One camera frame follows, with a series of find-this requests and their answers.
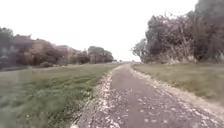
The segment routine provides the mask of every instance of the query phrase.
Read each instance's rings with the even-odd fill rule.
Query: green grass
[[[1,128],[66,128],[93,97],[97,81],[117,64],[0,73]]]
[[[135,70],[224,105],[224,65],[134,65]]]

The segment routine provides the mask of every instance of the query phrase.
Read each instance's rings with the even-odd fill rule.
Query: sky
[[[100,46],[117,60],[145,37],[152,15],[185,14],[197,0],[0,0],[0,27],[78,50]]]

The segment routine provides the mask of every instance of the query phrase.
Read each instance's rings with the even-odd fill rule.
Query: vegetation
[[[12,30],[0,28],[0,69],[27,65],[106,63],[112,60],[112,53],[101,47],[90,46],[88,51],[80,51],[42,39],[33,40],[30,36],[14,36]]]
[[[135,70],[224,105],[223,64],[134,65]]]
[[[223,61],[223,6],[223,0],[199,0],[186,15],[152,16],[133,54],[145,63]]]
[[[65,128],[117,64],[53,67],[0,73],[0,127]]]

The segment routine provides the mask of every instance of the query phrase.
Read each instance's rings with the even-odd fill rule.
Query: tree line
[[[41,66],[106,63],[113,61],[110,51],[90,46],[76,50],[66,45],[55,45],[27,35],[13,35],[13,31],[0,27],[0,69],[14,66]]]
[[[145,63],[224,61],[223,7],[223,0],[199,0],[185,15],[152,16],[133,54]]]

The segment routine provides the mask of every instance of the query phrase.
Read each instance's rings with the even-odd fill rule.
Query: dirt
[[[102,79],[99,95],[71,127],[224,128],[216,113],[157,85],[130,65],[116,68]]]

